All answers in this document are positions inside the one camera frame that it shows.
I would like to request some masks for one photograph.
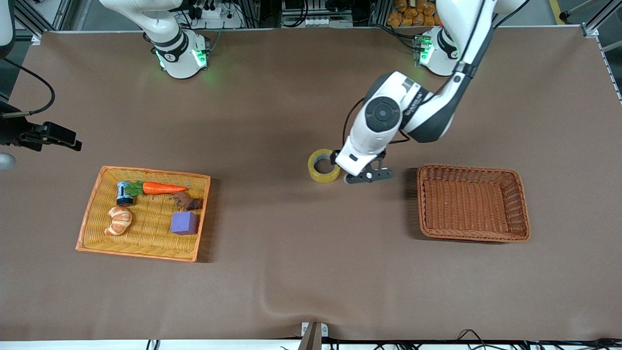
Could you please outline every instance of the yellow tape roll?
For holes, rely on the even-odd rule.
[[[315,182],[319,182],[320,184],[328,184],[329,182],[333,182],[339,177],[339,172],[341,171],[341,168],[338,165],[335,165],[333,171],[328,174],[322,174],[315,170],[315,164],[317,164],[317,162],[322,159],[330,160],[331,153],[333,153],[333,151],[331,151],[330,149],[323,148],[313,152],[313,154],[311,154],[311,157],[309,157],[307,167],[309,168],[309,175],[311,175],[311,178]]]

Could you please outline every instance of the blue can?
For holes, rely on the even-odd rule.
[[[125,193],[125,187],[129,185],[129,181],[117,182],[117,206],[129,207],[134,204],[134,198]]]

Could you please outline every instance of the purple foam cube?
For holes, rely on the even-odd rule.
[[[178,235],[197,234],[198,215],[193,212],[176,212],[170,221],[170,231]]]

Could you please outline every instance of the brown wicker basket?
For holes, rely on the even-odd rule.
[[[116,206],[118,181],[151,181],[187,188],[192,198],[203,199],[199,215],[198,234],[176,235],[170,231],[170,219],[177,211],[168,194],[141,195],[128,207],[132,224],[125,233],[109,236],[104,229],[110,225],[110,208]],[[104,166],[88,200],[76,250],[131,257],[158,258],[183,262],[197,261],[201,232],[207,210],[211,178],[207,175],[173,171]]]
[[[417,200],[428,237],[512,243],[531,234],[516,171],[425,164],[417,173]]]

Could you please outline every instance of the orange carrot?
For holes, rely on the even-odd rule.
[[[125,187],[125,193],[130,196],[138,196],[140,194],[165,194],[186,191],[186,187],[175,185],[158,184],[156,182],[130,182]]]
[[[158,184],[156,182],[144,182],[142,184],[142,191],[145,192],[145,194],[177,193],[186,191],[186,187]]]

